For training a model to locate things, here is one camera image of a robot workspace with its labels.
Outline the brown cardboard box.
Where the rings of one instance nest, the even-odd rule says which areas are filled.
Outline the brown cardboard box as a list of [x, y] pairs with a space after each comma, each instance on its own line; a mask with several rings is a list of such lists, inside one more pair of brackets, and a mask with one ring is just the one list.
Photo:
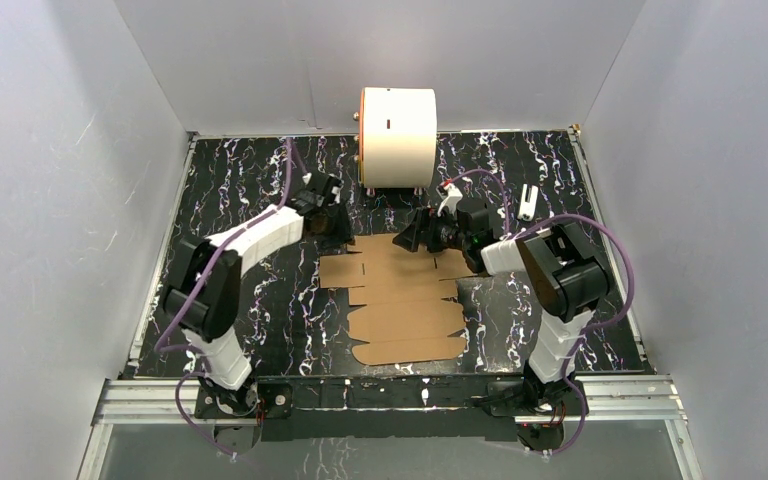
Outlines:
[[406, 251], [392, 234], [358, 236], [344, 254], [322, 256], [323, 288], [346, 288], [353, 357], [366, 366], [453, 360], [466, 349], [461, 253]]

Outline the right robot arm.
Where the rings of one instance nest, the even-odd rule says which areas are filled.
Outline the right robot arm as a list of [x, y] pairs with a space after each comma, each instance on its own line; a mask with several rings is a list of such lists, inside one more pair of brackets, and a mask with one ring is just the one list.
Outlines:
[[478, 275], [524, 272], [541, 306], [537, 343], [518, 386], [492, 387], [474, 405], [491, 414], [513, 411], [550, 413], [575, 390], [574, 358], [601, 300], [612, 290], [603, 256], [583, 228], [603, 225], [578, 214], [543, 220], [529, 230], [502, 238], [491, 226], [490, 209], [478, 199], [460, 201], [453, 212], [414, 211], [394, 245], [416, 252], [458, 250]]

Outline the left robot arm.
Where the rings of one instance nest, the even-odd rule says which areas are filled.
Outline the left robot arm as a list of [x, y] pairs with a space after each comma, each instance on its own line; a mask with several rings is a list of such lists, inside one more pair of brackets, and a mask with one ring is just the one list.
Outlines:
[[254, 218], [212, 236], [184, 241], [171, 266], [159, 306], [170, 324], [155, 344], [159, 353], [186, 351], [201, 361], [199, 383], [235, 416], [254, 411], [259, 391], [253, 365], [235, 332], [246, 273], [266, 257], [304, 239], [325, 249], [354, 237], [340, 178], [314, 171]]

